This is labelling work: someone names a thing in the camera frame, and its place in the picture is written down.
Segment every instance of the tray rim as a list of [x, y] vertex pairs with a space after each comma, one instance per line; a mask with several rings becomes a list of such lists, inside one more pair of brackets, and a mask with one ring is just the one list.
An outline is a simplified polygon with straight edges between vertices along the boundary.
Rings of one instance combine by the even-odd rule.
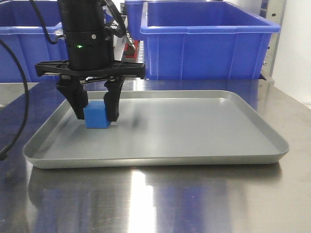
[[[104, 94], [106, 93], [106, 91], [88, 91], [88, 97], [89, 97], [89, 101], [90, 100], [99, 100], [98, 98], [94, 98], [94, 96], [98, 95], [98, 94]], [[61, 161], [69, 161], [69, 159], [57, 159], [57, 160], [54, 160], [54, 159], [36, 159], [36, 158], [33, 158], [33, 157], [30, 157], [27, 155], [27, 150], [29, 150], [29, 146], [31, 145], [32, 141], [38, 137], [38, 134], [40, 134], [41, 132], [41, 129], [42, 128], [45, 128], [46, 127], [46, 123], [50, 122], [53, 118], [56, 118], [58, 115], [61, 115], [63, 118], [66, 114], [66, 112], [68, 111], [68, 108], [70, 108], [70, 105], [69, 103], [67, 102], [67, 100], [64, 100], [57, 108], [56, 110], [48, 117], [48, 119], [40, 126], [40, 128], [34, 133], [34, 135], [29, 139], [29, 141], [24, 145], [23, 147], [23, 155], [24, 157], [26, 158], [26, 160], [28, 160], [30, 163], [32, 163], [35, 167], [37, 168], [43, 168], [43, 169], [46, 169], [46, 168], [85, 168], [85, 167], [114, 167], [114, 166], [179, 166], [179, 165], [203, 165], [204, 163], [204, 159], [206, 160], [215, 160], [215, 163], [213, 162], [208, 162], [206, 163], [206, 165], [241, 165], [241, 164], [272, 164], [272, 163], [276, 163], [278, 162], [290, 149], [290, 146], [289, 146], [289, 143], [287, 142], [287, 140], [282, 136], [280, 135], [270, 124], [268, 124], [263, 118], [261, 115], [258, 114], [258, 112], [253, 109], [245, 100], [243, 100], [243, 98], [241, 98], [238, 94], [234, 93], [234, 92], [231, 92], [231, 91], [226, 91], [226, 90], [148, 90], [148, 91], [122, 91], [121, 93], [121, 98], [120, 99], [142, 99], [142, 98], [126, 98], [126, 95], [127, 94], [130, 94], [130, 93], [135, 93], [136, 95], [139, 95], [139, 94], [150, 94], [151, 96], [154, 94], [154, 95], [161, 95], [163, 93], [165, 94], [170, 94], [170, 93], [173, 93], [175, 95], [178, 95], [178, 94], [187, 94], [187, 95], [191, 95], [192, 93], [199, 93], [199, 94], [211, 94], [212, 93], [217, 93], [217, 94], [220, 94], [220, 95], [227, 95], [229, 98], [218, 98], [218, 99], [227, 99], [227, 100], [233, 100], [231, 97], [233, 97], [235, 100], [238, 100], [242, 107], [246, 107], [248, 109], [249, 112], [251, 112], [251, 114], [255, 114], [256, 117], [258, 117], [258, 119], [260, 121], [262, 121], [266, 127], [270, 128], [270, 130], [272, 132], [274, 132], [275, 135], [277, 135], [279, 137], [279, 139], [282, 140], [282, 143], [285, 144], [285, 149], [283, 152], [281, 153], [276, 153], [276, 154], [269, 154], [269, 155], [263, 155], [263, 154], [253, 154], [251, 155], [252, 158], [254, 157], [270, 157], [270, 158], [273, 158], [273, 159], [264, 159], [266, 160], [266, 162], [261, 162], [261, 163], [254, 163], [254, 162], [243, 162], [243, 163], [235, 163], [234, 161], [230, 162], [230, 158], [233, 160], [236, 160], [236, 161], [239, 161], [240, 158], [244, 158], [246, 156], [249, 157], [249, 155], [224, 155], [224, 156], [192, 156], [192, 157], [146, 157], [146, 158], [114, 158], [114, 159], [111, 159], [111, 158], [108, 158], [108, 159], [105, 159], [105, 158], [94, 158], [94, 159], [74, 159], [75, 162], [79, 162], [79, 161], [84, 161], [84, 160], [92, 160], [92, 161], [103, 161], [104, 163], [107, 164], [107, 166], [105, 166], [104, 164], [101, 165], [99, 164], [98, 166], [54, 166], [54, 167], [51, 167], [51, 166], [42, 166], [41, 164], [38, 164], [37, 162], [40, 162], [40, 161], [46, 161], [46, 162], [50, 162], [50, 161], [53, 161], [55, 163], [55, 161], [57, 161], [57, 163], [61, 162]], [[213, 98], [210, 98], [210, 97], [204, 97], [204, 96], [200, 96], [200, 97], [182, 97], [182, 98], [161, 98], [161, 97], [158, 97], [158, 98], [143, 98], [143, 99], [215, 99], [216, 97], [213, 97]], [[222, 159], [227, 159], [229, 160], [228, 162], [226, 163], [218, 163], [216, 162], [217, 161], [217, 158], [222, 158]], [[127, 162], [131, 163], [131, 161], [134, 161], [134, 160], [147, 160], [148, 162], [145, 163], [145, 165], [131, 165], [131, 164], [126, 164]], [[187, 161], [187, 159], [195, 159], [196, 161], [200, 161], [200, 163], [198, 162], [194, 162], [194, 163], [189, 163], [188, 162], [183, 162], [183, 163], [178, 163], [178, 164], [175, 164], [175, 163], [169, 163], [170, 160], [177, 160], [177, 159], [181, 159], [183, 161]]]

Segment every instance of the white wall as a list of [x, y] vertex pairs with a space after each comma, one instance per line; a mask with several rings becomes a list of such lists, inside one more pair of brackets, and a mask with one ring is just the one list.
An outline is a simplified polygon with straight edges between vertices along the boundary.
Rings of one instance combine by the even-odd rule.
[[224, 0], [224, 1], [229, 1], [257, 15], [260, 14], [260, 7], [262, 0]]
[[277, 88], [311, 103], [311, 0], [287, 0], [272, 78]]

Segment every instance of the red component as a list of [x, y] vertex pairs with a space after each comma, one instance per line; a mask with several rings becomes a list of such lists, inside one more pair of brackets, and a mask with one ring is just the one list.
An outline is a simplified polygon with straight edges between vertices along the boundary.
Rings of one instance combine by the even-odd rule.
[[[125, 55], [126, 58], [134, 58], [135, 60], [137, 59], [137, 54], [138, 54], [138, 49], [139, 49], [138, 43], [139, 43], [138, 40], [135, 40], [135, 41], [134, 41], [134, 45], [135, 45], [135, 48], [136, 48], [136, 49], [135, 49], [135, 52], [134, 52], [133, 55]], [[128, 44], [126, 44], [126, 45], [125, 45], [125, 48], [124, 48], [124, 51], [126, 52], [126, 51], [128, 51], [128, 50], [130, 50], [130, 49], [131, 49], [131, 47], [130, 47]]]

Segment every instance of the black cable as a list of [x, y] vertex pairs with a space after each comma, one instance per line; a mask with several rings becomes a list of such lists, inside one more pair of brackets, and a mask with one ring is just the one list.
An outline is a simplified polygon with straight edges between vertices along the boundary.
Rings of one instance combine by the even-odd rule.
[[39, 18], [39, 21], [40, 21], [40, 24], [41, 24], [41, 27], [42, 27], [42, 30], [43, 30], [43, 33], [44, 33], [44, 36], [46, 38], [46, 40], [52, 44], [52, 45], [55, 45], [57, 43], [57, 40], [61, 37], [64, 37], [64, 35], [58, 35], [55, 39], [55, 41], [52, 41], [51, 38], [49, 37], [49, 33], [48, 33], [48, 30], [47, 30], [47, 27], [46, 27], [46, 24], [44, 22], [44, 19], [42, 17], [42, 15], [40, 14], [40, 11], [37, 7], [37, 5], [35, 4], [34, 0], [29, 0], [30, 1], [30, 4], [33, 6], [33, 9], [35, 10], [35, 13], [37, 14], [38, 18]]
[[113, 18], [118, 23], [118, 27], [116, 29], [110, 28], [110, 30], [114, 35], [116, 35], [119, 38], [122, 38], [123, 36], [126, 35], [126, 26], [123, 22], [122, 16], [112, 0], [104, 0], [104, 1], [106, 2], [107, 7], [111, 12]]
[[15, 54], [13, 53], [13, 51], [0, 39], [0, 44], [4, 47], [4, 49], [11, 55], [12, 59], [14, 60], [16, 66], [18, 67], [18, 70], [21, 74], [21, 78], [23, 79], [23, 84], [24, 84], [24, 91], [25, 91], [25, 110], [24, 110], [24, 119], [23, 122], [17, 132], [17, 134], [15, 135], [15, 137], [13, 138], [13, 140], [6, 145], [1, 151], [0, 151], [0, 161], [4, 160], [7, 156], [7, 152], [12, 148], [12, 146], [16, 143], [17, 139], [19, 138], [21, 132], [23, 131], [25, 125], [26, 125], [26, 121], [27, 121], [27, 117], [28, 117], [28, 108], [29, 108], [29, 93], [28, 93], [28, 85], [27, 85], [27, 79], [26, 79], [26, 75], [23, 71], [23, 68], [21, 67], [18, 59], [16, 58]]

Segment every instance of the bin rim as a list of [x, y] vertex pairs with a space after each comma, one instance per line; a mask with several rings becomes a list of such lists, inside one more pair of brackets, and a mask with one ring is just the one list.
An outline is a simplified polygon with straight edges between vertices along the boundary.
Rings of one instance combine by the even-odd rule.
[[[62, 28], [62, 23], [59, 22], [53, 27], [47, 27], [48, 33], [53, 34], [56, 30]], [[0, 35], [13, 35], [13, 34], [43, 34], [41, 26], [12, 26], [0, 27]]]
[[213, 4], [228, 4], [232, 5], [248, 14], [257, 20], [260, 20], [266, 25], [259, 26], [148, 26], [148, 4], [157, 1], [146, 1], [143, 4], [141, 27], [140, 32], [142, 34], [213, 34], [213, 33], [278, 33], [281, 27], [261, 16], [247, 12], [235, 4], [225, 1], [214, 1]]

